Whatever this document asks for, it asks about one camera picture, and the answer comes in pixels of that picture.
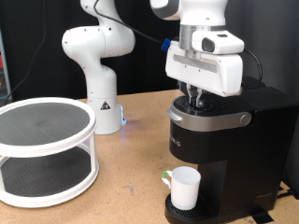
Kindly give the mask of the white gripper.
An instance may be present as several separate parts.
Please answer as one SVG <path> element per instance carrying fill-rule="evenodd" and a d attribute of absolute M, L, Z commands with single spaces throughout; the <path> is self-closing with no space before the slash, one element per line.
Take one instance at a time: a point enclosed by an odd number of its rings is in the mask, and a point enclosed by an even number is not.
<path fill-rule="evenodd" d="M 169 77 L 187 84 L 191 106 L 203 107 L 203 90 L 222 97 L 241 92 L 243 62 L 237 54 L 214 55 L 184 50 L 178 46 L 177 41 L 171 41 L 165 72 Z"/>

